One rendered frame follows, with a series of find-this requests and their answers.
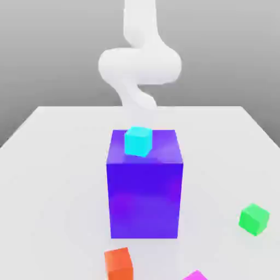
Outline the large purple box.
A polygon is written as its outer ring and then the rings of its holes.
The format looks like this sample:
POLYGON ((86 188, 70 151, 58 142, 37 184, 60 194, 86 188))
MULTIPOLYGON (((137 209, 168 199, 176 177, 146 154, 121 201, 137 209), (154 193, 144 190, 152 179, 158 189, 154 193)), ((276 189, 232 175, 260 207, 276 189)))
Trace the large purple box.
POLYGON ((107 156, 112 238, 177 238, 183 159, 175 130, 155 130, 146 157, 124 153, 124 130, 113 130, 107 156))

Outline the small magenta cube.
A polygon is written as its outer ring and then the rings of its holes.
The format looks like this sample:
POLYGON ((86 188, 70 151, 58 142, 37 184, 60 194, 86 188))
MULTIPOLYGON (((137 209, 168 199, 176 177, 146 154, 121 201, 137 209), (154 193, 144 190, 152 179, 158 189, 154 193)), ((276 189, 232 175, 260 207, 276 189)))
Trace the small magenta cube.
POLYGON ((208 280, 201 271, 196 270, 193 271, 191 274, 184 277, 182 280, 208 280))

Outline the small green cube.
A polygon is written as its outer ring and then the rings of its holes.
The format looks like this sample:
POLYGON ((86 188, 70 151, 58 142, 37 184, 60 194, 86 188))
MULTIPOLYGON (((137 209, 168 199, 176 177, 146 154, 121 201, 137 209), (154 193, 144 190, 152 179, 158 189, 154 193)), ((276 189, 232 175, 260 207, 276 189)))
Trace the small green cube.
POLYGON ((241 210, 238 225, 250 234, 257 236, 266 229, 269 218, 270 213, 267 210, 251 203, 241 210))

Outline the small cyan cube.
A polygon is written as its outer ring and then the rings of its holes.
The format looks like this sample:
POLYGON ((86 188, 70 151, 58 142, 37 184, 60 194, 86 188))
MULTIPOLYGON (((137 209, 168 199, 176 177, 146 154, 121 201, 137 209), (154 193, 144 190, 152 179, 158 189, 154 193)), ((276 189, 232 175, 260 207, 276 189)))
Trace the small cyan cube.
POLYGON ((124 135, 126 155, 146 157, 153 146, 153 131, 146 127, 131 127, 124 135))

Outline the small orange cube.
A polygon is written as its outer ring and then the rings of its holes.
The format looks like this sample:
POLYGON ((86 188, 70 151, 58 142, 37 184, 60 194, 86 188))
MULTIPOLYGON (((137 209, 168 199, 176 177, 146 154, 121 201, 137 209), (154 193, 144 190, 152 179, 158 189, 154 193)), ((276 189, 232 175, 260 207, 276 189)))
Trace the small orange cube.
POLYGON ((133 280, 133 264, 127 247, 104 253, 108 280, 133 280))

